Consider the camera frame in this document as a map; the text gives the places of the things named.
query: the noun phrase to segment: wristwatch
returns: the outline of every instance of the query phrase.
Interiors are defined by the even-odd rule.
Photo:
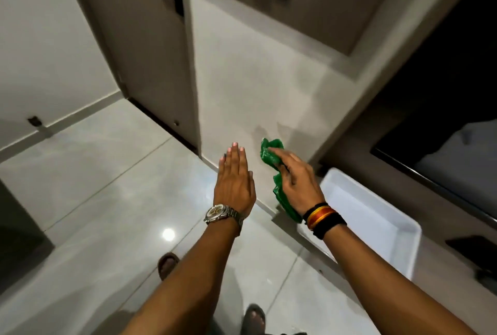
[[[205,214],[204,221],[207,225],[209,225],[210,223],[219,220],[224,220],[229,217],[233,217],[233,219],[237,221],[238,225],[240,225],[240,231],[242,231],[242,224],[244,222],[244,218],[237,211],[235,211],[233,208],[231,208],[228,205],[218,204],[215,205],[214,207],[211,207]]]

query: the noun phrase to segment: foot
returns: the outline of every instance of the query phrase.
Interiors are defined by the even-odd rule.
[[[164,281],[178,263],[179,258],[172,252],[168,252],[162,256],[157,263],[157,271],[160,279]]]
[[[251,304],[245,312],[240,335],[264,335],[265,331],[266,316],[264,311],[258,305]]]

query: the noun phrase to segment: tile grout line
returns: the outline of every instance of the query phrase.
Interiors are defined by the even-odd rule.
[[[174,252],[174,249],[176,249],[178,247],[178,245],[183,242],[183,240],[191,233],[191,231],[193,230],[193,228],[195,228],[200,222],[202,221],[202,218],[200,218],[194,226],[192,226],[192,228],[184,235],[184,237],[182,239],[179,240],[179,242],[174,245],[174,247],[171,249],[171,252]],[[138,287],[126,298],[126,300],[123,301],[123,303],[117,308],[116,311],[118,310],[121,310],[122,307],[124,305],[126,305],[126,303],[129,301],[129,299],[142,287],[143,284],[145,284],[145,282],[148,280],[148,278],[150,276],[152,276],[152,274],[155,272],[155,270],[157,269],[157,267],[154,267],[154,269],[152,270],[152,272],[150,272],[147,277],[140,283],[140,285],[138,285]]]
[[[62,218],[58,219],[57,221],[55,221],[52,225],[50,225],[47,229],[45,229],[43,231],[43,233],[49,231],[50,229],[52,229],[55,225],[59,224],[60,221],[62,221],[63,219],[65,219],[67,216],[69,216],[72,212],[76,211],[80,206],[82,206],[84,203],[86,203],[88,200],[90,200],[92,197],[94,197],[96,194],[98,194],[99,192],[101,192],[103,189],[105,189],[106,187],[108,187],[110,184],[112,184],[115,180],[117,180],[121,175],[127,173],[130,169],[134,168],[137,164],[139,164],[141,161],[143,161],[144,159],[146,159],[148,156],[150,156],[153,152],[155,152],[157,149],[159,149],[160,147],[162,147],[164,144],[166,144],[169,140],[171,140],[173,137],[171,136],[169,139],[167,139],[166,141],[164,141],[162,144],[160,144],[159,146],[157,146],[156,148],[154,148],[153,150],[151,150],[150,152],[148,152],[145,156],[143,156],[142,158],[140,158],[140,160],[136,161],[133,165],[131,165],[129,168],[127,168],[126,170],[124,170],[120,175],[118,175],[117,177],[115,177],[112,181],[110,181],[109,183],[107,183],[105,186],[103,186],[102,188],[100,188],[98,191],[96,191],[95,193],[93,193],[92,195],[90,195],[90,197],[88,197],[87,199],[83,200],[81,203],[79,203],[76,207],[74,207],[70,212],[66,213]]]
[[[302,246],[299,253],[297,254],[297,256],[295,257],[295,260],[293,261],[292,263],[292,266],[290,267],[290,269],[288,270],[288,273],[287,275],[285,276],[285,279],[283,280],[283,282],[281,283],[281,286],[279,287],[278,289],[278,292],[276,293],[276,295],[274,296],[274,299],[273,301],[271,302],[269,308],[267,309],[267,313],[266,313],[266,317],[269,315],[269,313],[271,312],[271,309],[273,308],[273,305],[274,303],[276,302],[276,299],[278,298],[281,290],[283,289],[283,285],[285,285],[286,281],[288,280],[288,277],[290,276],[290,273],[292,272],[292,269],[294,268],[295,266],[295,263],[297,262],[297,260],[299,259],[302,251],[304,250],[304,247]]]

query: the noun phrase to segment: watch face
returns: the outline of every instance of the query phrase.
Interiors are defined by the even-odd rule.
[[[207,211],[205,218],[208,220],[213,220],[223,212],[224,212],[224,205],[218,204]]]

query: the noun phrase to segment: doorway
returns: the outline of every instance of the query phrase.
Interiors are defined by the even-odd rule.
[[[79,1],[125,94],[197,150],[196,104],[178,0]]]

